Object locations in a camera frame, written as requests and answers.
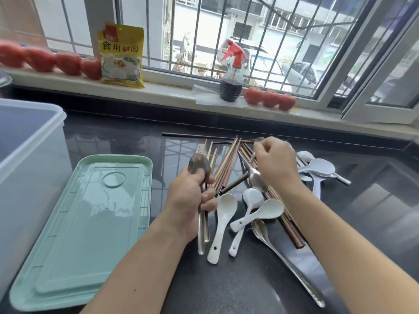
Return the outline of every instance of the black countertop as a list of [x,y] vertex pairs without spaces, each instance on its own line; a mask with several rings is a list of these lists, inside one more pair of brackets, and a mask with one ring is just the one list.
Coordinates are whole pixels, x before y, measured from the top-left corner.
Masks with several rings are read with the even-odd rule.
[[[135,154],[153,161],[152,220],[160,213],[169,183],[188,163],[203,139],[162,137],[162,132],[183,132],[235,137],[235,131],[158,121],[134,120],[67,112],[64,132],[72,167],[92,154]],[[239,134],[243,138],[257,133]],[[322,185],[322,200],[364,237],[419,280],[419,160],[414,146],[405,150],[307,138],[289,140],[296,151],[306,150],[335,164],[350,186],[329,178]],[[241,174],[237,160],[230,176]],[[244,183],[230,193],[239,200],[236,219],[244,215]],[[215,233],[215,215],[210,214]],[[280,259],[247,230],[235,258],[228,254],[234,234],[226,231],[217,265],[196,252],[196,240],[185,249],[162,313],[348,313],[322,266],[308,246],[296,249],[278,222],[268,225],[272,243],[298,266],[326,297],[318,308]],[[78,313],[81,306],[41,313]],[[19,313],[5,296],[0,313]]]

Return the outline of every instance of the red tomato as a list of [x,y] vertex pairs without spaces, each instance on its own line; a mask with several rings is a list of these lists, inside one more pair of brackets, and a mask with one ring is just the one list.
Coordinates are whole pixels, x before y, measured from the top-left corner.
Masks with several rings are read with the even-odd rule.
[[262,97],[263,91],[259,87],[250,87],[244,92],[244,99],[249,105],[257,105]]
[[57,63],[55,54],[48,48],[26,47],[26,62],[30,67],[40,73],[50,73]]
[[76,53],[56,53],[57,67],[70,76],[81,75],[81,57]]
[[284,111],[290,110],[295,106],[295,98],[290,94],[283,94],[280,100],[280,109]]
[[22,68],[25,62],[25,50],[17,43],[9,41],[0,42],[0,63],[3,65]]
[[274,90],[263,93],[262,102],[265,107],[273,108],[280,103],[281,95]]
[[81,71],[87,78],[98,80],[102,78],[101,60],[96,57],[86,57],[81,61]]

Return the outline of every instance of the yellow package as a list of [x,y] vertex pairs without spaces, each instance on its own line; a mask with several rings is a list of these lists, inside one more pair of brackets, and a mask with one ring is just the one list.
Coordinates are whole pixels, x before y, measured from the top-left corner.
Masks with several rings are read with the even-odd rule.
[[106,22],[98,32],[102,82],[144,88],[141,72],[144,29]]

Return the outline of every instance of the spray bottle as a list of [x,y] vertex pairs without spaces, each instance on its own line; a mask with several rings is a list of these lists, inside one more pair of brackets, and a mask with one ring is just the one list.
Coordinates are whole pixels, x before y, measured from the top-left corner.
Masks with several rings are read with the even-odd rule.
[[224,74],[223,80],[220,84],[220,97],[221,99],[234,102],[238,98],[243,88],[243,74],[241,72],[241,62],[243,55],[247,59],[244,50],[236,45],[232,40],[227,40],[228,48],[224,57],[220,61],[224,61],[227,58],[234,56],[234,62],[228,68],[228,71]]

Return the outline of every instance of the hand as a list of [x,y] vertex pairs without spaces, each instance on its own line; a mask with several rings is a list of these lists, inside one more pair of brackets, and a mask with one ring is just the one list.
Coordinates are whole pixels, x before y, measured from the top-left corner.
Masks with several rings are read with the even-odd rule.
[[[217,209],[215,189],[209,187],[204,193],[201,193],[199,185],[204,177],[205,173],[202,169],[199,169],[196,174],[189,174],[188,168],[184,168],[170,183],[166,203],[160,214],[162,215],[160,219],[164,219],[167,225],[174,227],[185,238],[186,243],[198,235],[199,203],[205,211]],[[215,183],[215,179],[211,175],[208,184],[213,183]]]
[[298,176],[295,151],[288,142],[269,137],[254,144],[258,170],[263,180],[278,192],[290,184],[302,184]]

